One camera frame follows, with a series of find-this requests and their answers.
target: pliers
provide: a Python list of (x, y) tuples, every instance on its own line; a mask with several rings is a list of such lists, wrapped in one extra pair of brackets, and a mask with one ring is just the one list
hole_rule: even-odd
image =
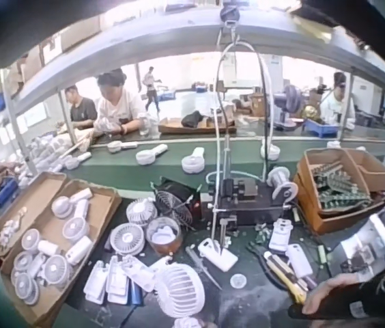
[(268, 280), (270, 280), (270, 282), (274, 284), (278, 289), (288, 290), (288, 287), (283, 282), (281, 282), (280, 279), (268, 268), (266, 259), (263, 256), (264, 253), (268, 251), (268, 249), (266, 249), (264, 246), (258, 246), (252, 241), (248, 242), (246, 248), (249, 252), (256, 255)]

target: black shirt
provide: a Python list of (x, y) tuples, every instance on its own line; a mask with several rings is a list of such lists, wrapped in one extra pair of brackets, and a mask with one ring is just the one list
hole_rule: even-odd
[(72, 122), (82, 122), (86, 120), (96, 120), (97, 111), (96, 104), (92, 99), (83, 98), (79, 106), (71, 107), (71, 121)]

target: blue bin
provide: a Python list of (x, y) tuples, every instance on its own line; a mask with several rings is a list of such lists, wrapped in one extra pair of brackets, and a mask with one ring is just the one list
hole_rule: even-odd
[(339, 125), (321, 125), (316, 121), (312, 121), (310, 119), (304, 121), (304, 127), (308, 131), (314, 132), (320, 138), (324, 138), (325, 136), (336, 135), (338, 133)]

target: small black fan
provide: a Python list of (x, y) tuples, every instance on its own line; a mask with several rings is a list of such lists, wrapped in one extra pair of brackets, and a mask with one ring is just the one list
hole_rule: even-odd
[(159, 186), (152, 185), (160, 216), (175, 219), (180, 225), (191, 227), (201, 219), (200, 188), (193, 189), (161, 177)]

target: cardboard box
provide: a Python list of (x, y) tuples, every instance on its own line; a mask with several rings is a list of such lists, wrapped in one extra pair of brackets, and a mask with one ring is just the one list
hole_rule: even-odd
[(304, 152), (304, 156), (297, 164), (298, 173), (302, 179), (303, 185), (307, 191), (312, 195), (311, 199), (315, 202), (315, 208), (321, 215), (334, 214), (332, 210), (322, 210), (322, 205), (318, 200), (319, 195), (317, 187), (315, 186), (314, 177), (311, 170), (318, 165), (331, 164), (339, 161), (343, 165), (343, 169), (349, 174), (350, 181), (357, 184), (358, 188), (369, 194), (367, 184), (362, 177), (361, 172), (356, 166), (354, 160), (350, 157), (349, 153), (344, 149), (336, 148), (322, 148), (322, 149), (308, 149)]
[(385, 198), (377, 198), (375, 203), (367, 208), (354, 213), (337, 215), (335, 217), (321, 217), (317, 211), (316, 202), (311, 197), (308, 189), (305, 188), (301, 176), (296, 174), (294, 182), (298, 185), (297, 199), (303, 210), (307, 223), (317, 234), (327, 234), (353, 226), (356, 222), (377, 213), (385, 206)]
[[(57, 194), (57, 197), (70, 197), (87, 187), (91, 188), (93, 193), (93, 197), (89, 201), (87, 222), (89, 223), (89, 238), (94, 242), (94, 245), (84, 260), (79, 265), (73, 267), (72, 278), (63, 290), (59, 290), (54, 286), (40, 286), (39, 301), (34, 306), (25, 305), (24, 302), (16, 296), (14, 287), (10, 281), (10, 273), (14, 265), (14, 259), (16, 255), (23, 250), (21, 244), (16, 244), (9, 253), (9, 256), (3, 261), (0, 273), (4, 286), (15, 308), (30, 325), (49, 327), (51, 323), (53, 323), (58, 313), (58, 308), (65, 301), (73, 283), (81, 272), (81, 269), (86, 265), (91, 252), (94, 250), (95, 244), (99, 241), (113, 214), (121, 203), (121, 198), (115, 189), (88, 184), (82, 180), (71, 180)], [(72, 246), (72, 244), (62, 236), (62, 228), (65, 222), (66, 220), (56, 218), (51, 208), (47, 207), (35, 220), (31, 228), (38, 229), (43, 239), (57, 244), (61, 249), (61, 253), (64, 255)]]
[(9, 250), (19, 242), (21, 236), (32, 226), (42, 211), (51, 205), (67, 181), (65, 174), (42, 172), (0, 216), (1, 231), (5, 223), (13, 219), (21, 208), (27, 209), (25, 216), (21, 219), (20, 230), (12, 235), (9, 247), (5, 250), (0, 248), (0, 258), (5, 257)]
[(385, 165), (364, 150), (346, 148), (357, 164), (370, 192), (385, 191)]

